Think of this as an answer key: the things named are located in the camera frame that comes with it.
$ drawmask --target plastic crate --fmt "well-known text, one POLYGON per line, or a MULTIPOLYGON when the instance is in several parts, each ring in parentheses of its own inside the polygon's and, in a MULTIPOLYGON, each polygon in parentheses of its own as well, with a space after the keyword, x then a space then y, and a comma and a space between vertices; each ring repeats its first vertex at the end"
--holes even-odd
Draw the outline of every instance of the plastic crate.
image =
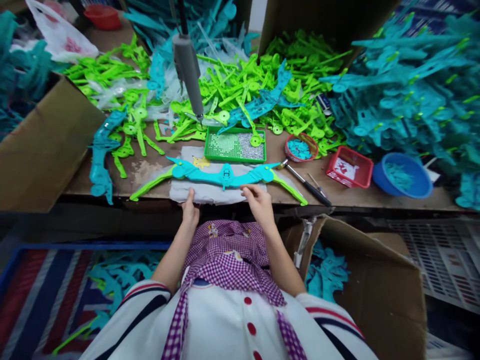
POLYGON ((427 295, 480 314, 480 248, 477 221, 389 220, 423 270, 427 295))
POLYGON ((427 332, 426 358, 428 360, 473 360, 474 356, 471 352, 427 332))
POLYGON ((330 159, 326 174, 346 187, 367 189, 370 186, 373 169, 374 163, 368 157, 346 146, 339 146, 330 159))
MULTIPOLYGON (((49 359, 54 349, 110 303, 88 278, 98 251, 166 251, 171 243, 22 245, 0 277, 0 358, 49 359)), ((78 336, 52 359, 78 359, 95 337, 78 336)))
MULTIPOLYGON (((209 126, 206 132, 204 156, 209 160, 235 162, 235 163, 254 163, 262 164, 267 161, 266 141, 259 147, 259 151, 263 151, 262 158, 245 158, 242 156, 242 145, 240 144, 237 134, 252 134, 252 129, 233 127, 217 135, 222 127, 209 126)), ((265 131, 258 130, 258 134, 265 139, 265 131)))

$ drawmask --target green tray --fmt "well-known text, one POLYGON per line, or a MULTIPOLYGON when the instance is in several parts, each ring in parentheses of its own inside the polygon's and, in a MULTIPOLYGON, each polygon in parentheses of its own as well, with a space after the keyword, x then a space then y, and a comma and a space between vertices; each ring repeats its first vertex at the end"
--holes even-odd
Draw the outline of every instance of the green tray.
MULTIPOLYGON (((252 134, 252 129, 233 127, 220 135, 217 135, 221 127, 209 126, 206 132, 204 156, 209 160, 237 162, 237 163, 256 163, 261 164, 267 161, 267 149, 264 141, 259 147, 250 145, 250 138, 242 137, 244 146, 249 150, 244 151, 238 134, 252 134), (244 157, 248 152, 252 158, 244 157)), ((265 139, 265 131, 258 130, 258 134, 265 139)))

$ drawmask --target white plastic bag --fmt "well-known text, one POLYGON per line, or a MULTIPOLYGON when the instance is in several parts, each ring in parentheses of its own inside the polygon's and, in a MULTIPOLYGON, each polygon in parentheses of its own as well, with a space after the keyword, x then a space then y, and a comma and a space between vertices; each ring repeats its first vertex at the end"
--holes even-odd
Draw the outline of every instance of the white plastic bag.
POLYGON ((73 63, 81 58, 96 58, 99 50, 72 24, 50 7, 35 0, 25 0, 47 43, 51 59, 73 63))

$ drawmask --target striped sleeve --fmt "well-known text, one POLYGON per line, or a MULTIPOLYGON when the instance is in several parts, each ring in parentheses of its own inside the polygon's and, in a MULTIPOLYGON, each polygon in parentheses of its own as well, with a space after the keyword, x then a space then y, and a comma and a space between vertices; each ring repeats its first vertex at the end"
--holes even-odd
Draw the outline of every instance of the striped sleeve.
POLYGON ((154 322, 170 297, 170 291, 158 281, 143 280, 132 286, 80 360, 108 359, 138 325, 154 322))
POLYGON ((296 300, 320 326, 345 360, 378 360, 344 308, 308 293, 299 294, 296 300))
POLYGON ((126 302, 132 301, 132 299, 135 297, 147 293, 149 293, 149 295, 162 295, 165 298, 165 303, 169 301, 171 296, 170 291, 161 282, 154 280, 143 280, 131 287, 121 301, 118 309, 120 309, 126 302))

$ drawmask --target plastic bag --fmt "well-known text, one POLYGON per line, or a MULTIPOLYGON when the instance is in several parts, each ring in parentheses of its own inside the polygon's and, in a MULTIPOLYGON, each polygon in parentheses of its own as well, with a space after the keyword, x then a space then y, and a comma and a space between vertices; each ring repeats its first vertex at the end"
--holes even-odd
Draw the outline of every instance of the plastic bag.
POLYGON ((77 59, 99 55, 97 47, 53 9, 35 0, 25 2, 45 38, 45 50, 51 54, 52 60, 73 63, 77 59))
POLYGON ((98 109, 110 109, 111 101, 113 98, 121 97, 128 89, 144 89, 147 87, 147 80, 135 80, 135 79, 127 79, 121 78, 112 83, 112 86, 107 90, 103 88, 99 88, 100 86, 98 83, 95 86, 94 82, 88 81, 89 86, 95 90, 98 95, 92 96, 92 99, 98 100, 96 107, 98 109))

